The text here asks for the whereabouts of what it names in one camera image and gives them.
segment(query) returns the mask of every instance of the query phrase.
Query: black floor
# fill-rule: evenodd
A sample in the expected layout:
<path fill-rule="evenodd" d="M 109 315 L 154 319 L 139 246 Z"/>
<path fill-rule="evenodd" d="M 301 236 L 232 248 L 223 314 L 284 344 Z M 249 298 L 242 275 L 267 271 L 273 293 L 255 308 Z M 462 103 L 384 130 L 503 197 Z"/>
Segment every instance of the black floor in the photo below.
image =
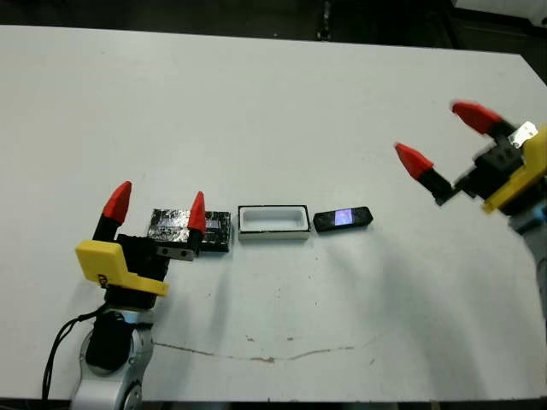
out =
<path fill-rule="evenodd" d="M 329 0 L 333 42 L 517 53 L 547 82 L 547 29 L 449 0 Z M 323 0 L 0 0 L 0 24 L 315 41 Z"/>

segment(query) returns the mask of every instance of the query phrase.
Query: white container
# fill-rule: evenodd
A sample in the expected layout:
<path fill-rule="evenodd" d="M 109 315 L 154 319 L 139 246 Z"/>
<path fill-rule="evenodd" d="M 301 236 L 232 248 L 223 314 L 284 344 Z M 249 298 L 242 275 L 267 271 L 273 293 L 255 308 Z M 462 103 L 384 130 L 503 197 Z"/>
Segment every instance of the white container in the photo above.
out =
<path fill-rule="evenodd" d="M 305 205 L 242 205 L 238 209 L 239 239 L 308 239 Z"/>

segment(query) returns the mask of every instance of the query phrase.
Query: foil-covered box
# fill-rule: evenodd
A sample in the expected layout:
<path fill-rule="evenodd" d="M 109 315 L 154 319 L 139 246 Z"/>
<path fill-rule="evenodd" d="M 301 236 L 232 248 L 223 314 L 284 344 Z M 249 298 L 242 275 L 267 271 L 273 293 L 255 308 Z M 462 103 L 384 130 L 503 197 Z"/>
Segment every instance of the foil-covered box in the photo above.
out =
<path fill-rule="evenodd" d="M 159 247 L 184 248 L 188 240 L 190 211 L 179 209 L 154 209 L 148 228 L 148 237 Z M 206 231 L 201 250 L 203 252 L 228 252 L 232 221 L 229 212 L 205 212 Z"/>

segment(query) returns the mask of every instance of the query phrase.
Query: crack on table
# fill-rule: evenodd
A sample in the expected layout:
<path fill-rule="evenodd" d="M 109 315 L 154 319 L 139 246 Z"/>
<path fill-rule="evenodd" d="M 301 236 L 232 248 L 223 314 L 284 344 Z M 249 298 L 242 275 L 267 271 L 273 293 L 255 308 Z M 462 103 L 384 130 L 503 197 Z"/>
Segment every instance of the crack on table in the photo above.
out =
<path fill-rule="evenodd" d="M 352 346 L 338 346 L 338 347 L 335 347 L 335 348 L 318 348 L 316 350 L 310 350 L 308 352 L 304 352 L 304 353 L 301 353 L 301 354 L 297 354 L 297 355 L 294 355 L 294 356 L 288 356 L 288 357 L 234 356 L 234 355 L 231 355 L 231 354 L 216 354 L 216 353 L 208 352 L 208 351 L 205 351 L 205 350 L 198 350 L 198 349 L 195 349 L 195 348 L 186 348 L 184 346 L 177 346 L 177 345 L 174 345 L 174 344 L 159 343 L 159 342 L 154 342 L 154 344 L 156 346 L 161 346 L 161 347 L 168 348 L 168 349 L 180 350 L 180 351 L 183 351 L 183 352 L 186 352 L 186 353 L 199 354 L 201 356 L 215 357 L 215 358 L 218 358 L 218 359 L 257 361 L 257 362 L 272 365 L 277 361 L 295 361 L 295 360 L 299 360 L 299 359 L 302 359 L 304 357 L 308 357 L 308 356 L 311 356 L 311 355 L 314 355 L 314 354 L 330 354 L 330 353 L 339 352 L 339 351 L 343 351 L 343 350 L 347 351 L 347 350 L 364 349 L 367 346 L 369 346 L 369 345 L 373 344 L 374 342 L 376 342 L 378 339 L 382 338 L 384 335 L 385 335 L 385 333 L 381 333 L 381 334 L 371 338 L 369 341 L 365 342 L 364 344 L 357 344 L 357 345 L 352 345 Z"/>

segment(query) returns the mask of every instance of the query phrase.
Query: white tabletop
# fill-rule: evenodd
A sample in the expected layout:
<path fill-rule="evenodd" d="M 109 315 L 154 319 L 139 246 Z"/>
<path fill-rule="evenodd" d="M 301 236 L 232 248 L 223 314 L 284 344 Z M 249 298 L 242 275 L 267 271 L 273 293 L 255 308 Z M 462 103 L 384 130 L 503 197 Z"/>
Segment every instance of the white tabletop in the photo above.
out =
<path fill-rule="evenodd" d="M 172 261 L 145 399 L 545 395 L 522 241 L 464 195 L 438 208 L 393 149 L 420 149 L 450 180 L 467 169 L 487 140 L 453 98 L 546 120 L 547 89 L 519 56 L 0 27 L 0 396 L 38 397 L 59 327 L 102 301 L 74 247 L 126 179 L 132 235 L 198 190 L 234 216 L 261 203 L 374 216 L 366 231 L 236 238 L 227 255 Z M 90 329 L 59 349 L 52 397 L 71 395 Z"/>

